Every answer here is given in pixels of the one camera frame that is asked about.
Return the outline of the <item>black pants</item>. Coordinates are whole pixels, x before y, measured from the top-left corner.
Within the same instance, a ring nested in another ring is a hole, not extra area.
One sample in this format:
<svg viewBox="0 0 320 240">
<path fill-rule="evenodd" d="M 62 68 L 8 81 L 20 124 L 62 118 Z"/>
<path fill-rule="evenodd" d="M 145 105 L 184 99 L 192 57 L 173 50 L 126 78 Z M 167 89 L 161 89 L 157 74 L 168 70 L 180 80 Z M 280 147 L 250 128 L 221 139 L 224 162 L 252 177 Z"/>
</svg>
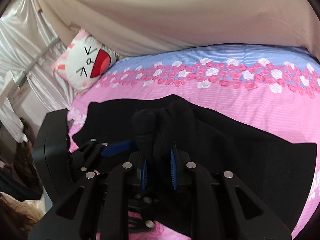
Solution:
<svg viewBox="0 0 320 240">
<path fill-rule="evenodd" d="M 90 139 L 133 140 L 147 158 L 148 177 L 170 190 L 170 150 L 206 169 L 234 172 L 290 229 L 299 222 L 316 168 L 319 129 L 294 112 L 252 127 L 170 95 L 156 100 L 92 102 L 77 146 Z"/>
</svg>

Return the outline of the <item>white cat face pillow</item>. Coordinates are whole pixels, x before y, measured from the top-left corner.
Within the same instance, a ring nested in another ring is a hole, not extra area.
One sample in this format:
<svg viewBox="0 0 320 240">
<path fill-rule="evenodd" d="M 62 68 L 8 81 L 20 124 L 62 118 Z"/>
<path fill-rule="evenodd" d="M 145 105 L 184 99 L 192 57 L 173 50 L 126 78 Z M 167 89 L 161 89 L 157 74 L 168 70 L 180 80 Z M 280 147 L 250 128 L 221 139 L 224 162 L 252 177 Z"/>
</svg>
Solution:
<svg viewBox="0 0 320 240">
<path fill-rule="evenodd" d="M 90 89 L 118 58 L 114 50 L 80 29 L 66 51 L 53 63 L 52 71 L 77 93 L 82 93 Z"/>
</svg>

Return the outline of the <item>white satin curtain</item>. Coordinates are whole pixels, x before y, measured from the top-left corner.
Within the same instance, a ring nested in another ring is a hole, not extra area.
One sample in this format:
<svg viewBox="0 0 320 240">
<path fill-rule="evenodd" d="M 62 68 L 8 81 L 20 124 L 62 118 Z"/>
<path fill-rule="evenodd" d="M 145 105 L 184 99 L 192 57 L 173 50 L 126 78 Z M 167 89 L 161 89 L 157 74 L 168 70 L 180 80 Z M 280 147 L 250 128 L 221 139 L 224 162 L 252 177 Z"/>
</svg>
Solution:
<svg viewBox="0 0 320 240">
<path fill-rule="evenodd" d="M 28 107 L 40 112 L 69 108 L 75 90 L 51 70 L 66 50 L 36 0 L 11 0 L 1 16 L 1 124 L 16 142 L 24 142 L 22 121 L 13 108 L 14 94 L 26 88 L 35 97 Z"/>
</svg>

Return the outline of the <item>pink floral bed sheet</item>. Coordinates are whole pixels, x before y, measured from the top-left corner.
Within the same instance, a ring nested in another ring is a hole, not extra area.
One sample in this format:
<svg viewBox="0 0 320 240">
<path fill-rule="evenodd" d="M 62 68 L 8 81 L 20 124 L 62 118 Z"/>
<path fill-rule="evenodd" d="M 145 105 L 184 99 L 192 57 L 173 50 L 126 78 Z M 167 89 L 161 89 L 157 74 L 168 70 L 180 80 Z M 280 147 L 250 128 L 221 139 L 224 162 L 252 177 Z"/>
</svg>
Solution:
<svg viewBox="0 0 320 240">
<path fill-rule="evenodd" d="M 73 123 L 69 130 L 71 152 L 81 147 L 72 137 L 83 127 L 90 103 L 156 100 L 170 95 L 259 129 L 271 128 L 272 120 L 285 114 L 293 116 L 294 112 L 319 129 L 319 64 L 309 54 L 254 45 L 208 46 L 128 57 L 115 63 L 72 103 L 68 113 Z M 134 198 L 142 204 L 142 210 L 130 212 L 129 216 L 145 215 L 148 230 L 131 233 L 128 239 L 191 239 L 170 228 L 171 201 L 176 196 L 171 178 L 171 150 L 167 182 L 170 190 L 165 192 L 159 182 L 148 177 L 145 152 L 136 143 L 135 146 L 114 156 L 101 156 L 100 152 L 91 165 L 91 171 L 100 175 L 125 163 L 132 154 L 140 156 L 139 188 Z M 309 196 L 298 224 L 289 229 L 291 239 L 306 226 L 318 205 L 319 142 Z"/>
</svg>

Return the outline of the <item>beige fabric headboard cover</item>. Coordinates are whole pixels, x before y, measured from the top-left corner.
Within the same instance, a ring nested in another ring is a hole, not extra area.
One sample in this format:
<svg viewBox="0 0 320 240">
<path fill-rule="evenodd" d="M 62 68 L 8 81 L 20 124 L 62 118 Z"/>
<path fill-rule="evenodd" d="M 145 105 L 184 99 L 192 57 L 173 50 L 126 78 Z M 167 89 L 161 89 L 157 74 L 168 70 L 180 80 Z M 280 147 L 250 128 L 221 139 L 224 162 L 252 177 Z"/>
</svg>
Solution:
<svg viewBox="0 0 320 240">
<path fill-rule="evenodd" d="M 304 47 L 319 56 L 319 19 L 307 0 L 35 0 L 70 44 L 79 29 L 123 56 L 211 44 Z"/>
</svg>

